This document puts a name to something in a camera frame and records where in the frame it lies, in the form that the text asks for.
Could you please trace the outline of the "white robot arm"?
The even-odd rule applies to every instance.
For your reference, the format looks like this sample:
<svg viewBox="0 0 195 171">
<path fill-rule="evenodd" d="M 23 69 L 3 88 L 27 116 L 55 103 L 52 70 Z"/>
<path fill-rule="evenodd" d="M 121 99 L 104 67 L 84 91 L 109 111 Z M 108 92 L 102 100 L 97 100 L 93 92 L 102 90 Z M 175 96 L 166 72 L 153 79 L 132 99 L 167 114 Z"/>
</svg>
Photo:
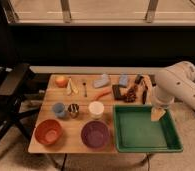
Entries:
<svg viewBox="0 0 195 171">
<path fill-rule="evenodd" d="M 151 92 L 151 120 L 158 121 L 177 98 L 195 110 L 195 66 L 189 61 L 178 62 L 159 70 Z"/>
</svg>

